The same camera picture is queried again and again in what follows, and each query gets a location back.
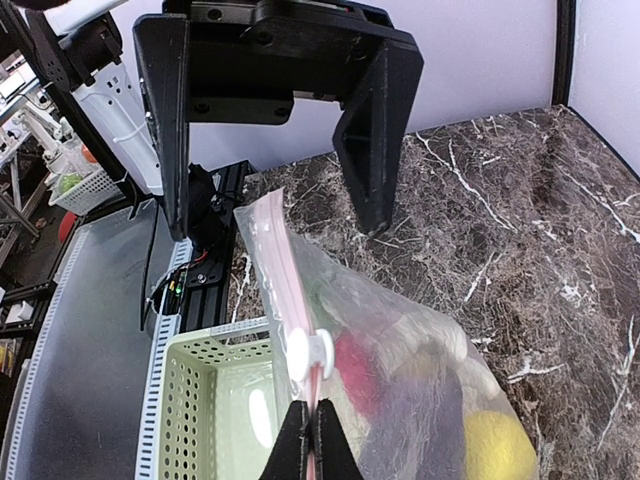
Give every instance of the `brown marble surface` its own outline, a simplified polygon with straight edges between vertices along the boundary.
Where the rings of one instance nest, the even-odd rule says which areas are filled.
[[[541,478],[640,478],[640,185],[571,112],[408,135],[394,225],[378,238],[358,231],[335,156],[252,176],[247,201],[280,187],[293,230],[465,328]],[[238,245],[228,315],[253,318]]]

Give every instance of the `green basket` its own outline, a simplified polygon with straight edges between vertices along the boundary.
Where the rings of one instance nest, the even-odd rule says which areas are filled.
[[[279,426],[271,341],[226,345],[225,339],[242,342],[249,333],[232,330],[176,335],[167,344],[158,480],[255,480],[266,465]]]

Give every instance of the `translucent plastic bag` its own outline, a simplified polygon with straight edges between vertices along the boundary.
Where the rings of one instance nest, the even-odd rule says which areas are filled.
[[[282,190],[236,210],[271,324],[276,396],[330,399],[365,480],[532,480],[537,460],[504,392],[451,318],[345,268],[290,232]],[[295,329],[329,332],[335,369],[287,371]]]

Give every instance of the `wall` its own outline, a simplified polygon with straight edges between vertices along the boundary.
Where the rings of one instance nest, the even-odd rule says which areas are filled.
[[[640,174],[640,2],[579,0],[569,105]]]
[[[413,33],[425,58],[409,131],[550,103],[555,0],[372,0],[397,28]],[[113,11],[135,71],[131,27],[160,0],[131,0]],[[338,105],[297,101],[281,127],[192,125],[192,161],[213,168],[248,158],[269,168],[333,150]]]

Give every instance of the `yellow fruit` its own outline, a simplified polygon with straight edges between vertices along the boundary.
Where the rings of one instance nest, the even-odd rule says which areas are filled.
[[[464,421],[467,480],[529,480],[536,452],[517,418],[478,412]]]

